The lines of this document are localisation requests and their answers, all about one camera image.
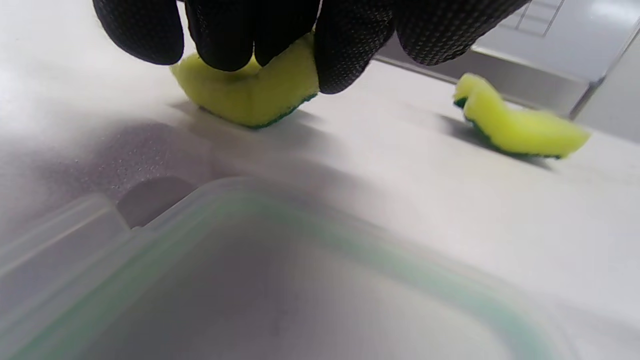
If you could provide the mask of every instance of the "gloved hand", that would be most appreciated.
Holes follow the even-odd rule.
[[[267,64],[316,23],[320,91],[335,94],[357,79],[394,30],[406,53],[437,65],[467,51],[528,0],[186,0],[189,32],[210,66],[233,71],[255,52]],[[150,63],[182,57],[175,0],[93,0],[114,43]]]

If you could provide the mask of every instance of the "metal surface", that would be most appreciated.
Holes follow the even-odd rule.
[[[474,49],[597,82],[627,48],[639,19],[637,0],[533,0]]]
[[[404,53],[397,37],[393,37],[376,58],[450,82],[457,81],[466,72],[473,72],[489,80],[510,101],[552,110],[568,117],[574,115],[580,99],[591,88],[587,81],[570,79],[475,51],[434,67],[426,67],[415,63]]]

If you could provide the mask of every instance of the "cut sponge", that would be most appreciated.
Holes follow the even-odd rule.
[[[514,110],[487,80],[465,74],[454,104],[497,150],[513,156],[565,158],[580,149],[589,133],[545,111]]]
[[[287,116],[319,90],[312,34],[298,39],[265,67],[252,58],[242,69],[225,72],[192,54],[171,66],[171,71],[197,105],[255,129]]]

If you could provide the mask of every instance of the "plastic container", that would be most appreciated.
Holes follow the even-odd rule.
[[[508,285],[251,180],[121,225],[12,315],[0,359],[575,359]]]

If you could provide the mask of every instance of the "sponge piece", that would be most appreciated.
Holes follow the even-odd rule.
[[[513,156],[565,158],[590,136],[552,113],[509,108],[487,80],[473,74],[465,74],[456,85],[454,104],[491,144]]]
[[[171,71],[197,105],[254,129],[277,122],[318,93],[312,34],[295,41],[265,67],[252,58],[242,69],[225,72],[192,54]]]

